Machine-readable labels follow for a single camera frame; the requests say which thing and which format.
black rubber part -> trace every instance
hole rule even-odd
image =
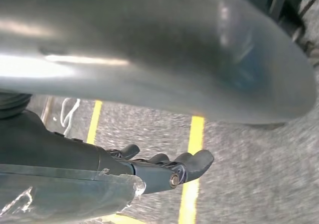
[[[0,93],[0,119],[17,115],[26,109],[32,95]]]

cable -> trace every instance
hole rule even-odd
[[[62,103],[61,115],[60,116],[60,122],[61,123],[62,127],[65,128],[67,123],[66,130],[64,130],[63,132],[64,136],[68,135],[69,131],[70,130],[72,126],[72,120],[73,120],[74,112],[76,112],[80,106],[80,102],[81,102],[80,99],[76,99],[76,104],[74,104],[74,106],[63,119],[66,104],[67,101],[70,99],[71,98],[65,98],[63,100],[63,102]]]

asphalt road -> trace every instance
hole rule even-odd
[[[319,42],[318,3],[307,15],[308,37]],[[62,98],[55,99],[50,130],[62,132]],[[31,109],[41,113],[42,97]],[[94,101],[82,101],[70,137],[86,139]],[[104,103],[95,144],[119,148],[135,143],[140,157],[163,152],[175,157],[187,149],[191,117]],[[200,181],[198,224],[319,223],[319,104],[310,114],[276,130],[239,124],[205,123],[205,148],[215,157]],[[141,197],[125,214],[147,224],[176,224],[181,188]]]

yellow road line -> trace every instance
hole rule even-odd
[[[192,118],[187,152],[195,154],[203,149],[204,123],[205,121],[202,117],[194,116]],[[196,202],[199,188],[199,179],[183,184],[178,224],[196,223]]]
[[[98,129],[98,120],[100,119],[101,110],[102,109],[103,102],[101,101],[95,101],[95,104],[93,109],[93,114],[91,118],[91,124],[88,128],[88,138],[86,140],[87,143],[94,144],[96,130]],[[110,216],[104,216],[101,217],[103,221],[108,221],[112,222],[114,224],[145,224],[144,222],[141,222],[134,218],[123,216],[123,215],[110,215]]]
[[[98,119],[100,118],[101,110],[102,109],[101,101],[95,101],[94,105],[93,114],[91,118],[91,124],[88,129],[87,143],[94,144],[95,140],[96,130],[98,129]]]

